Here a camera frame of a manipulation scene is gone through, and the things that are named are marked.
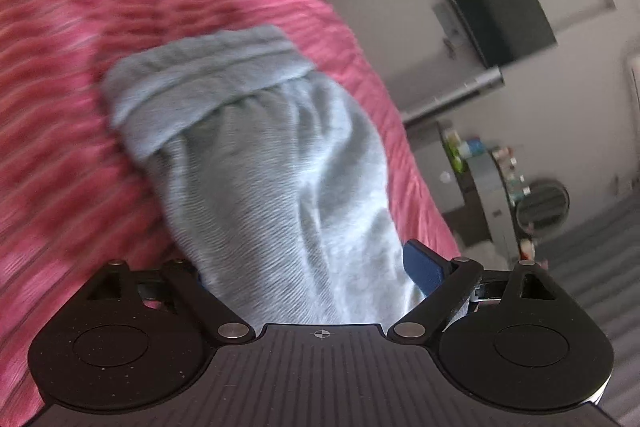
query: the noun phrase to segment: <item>white wall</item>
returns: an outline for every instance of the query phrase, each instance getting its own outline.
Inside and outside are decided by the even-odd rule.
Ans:
[[[440,0],[329,0],[385,82],[442,52]],[[558,46],[504,68],[506,86],[450,114],[462,132],[515,146],[529,176],[572,197],[567,226],[615,200],[615,175],[638,162],[624,58],[639,44],[638,0],[540,0]]]

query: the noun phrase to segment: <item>ribbed pink fabric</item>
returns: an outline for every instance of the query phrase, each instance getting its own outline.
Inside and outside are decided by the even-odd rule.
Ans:
[[[172,254],[156,198],[107,129],[101,74],[184,36],[262,23],[286,31],[368,112],[388,155],[402,239],[457,254],[385,87],[323,0],[0,0],[2,427],[42,405],[29,343],[87,277],[114,257],[140,269]]]

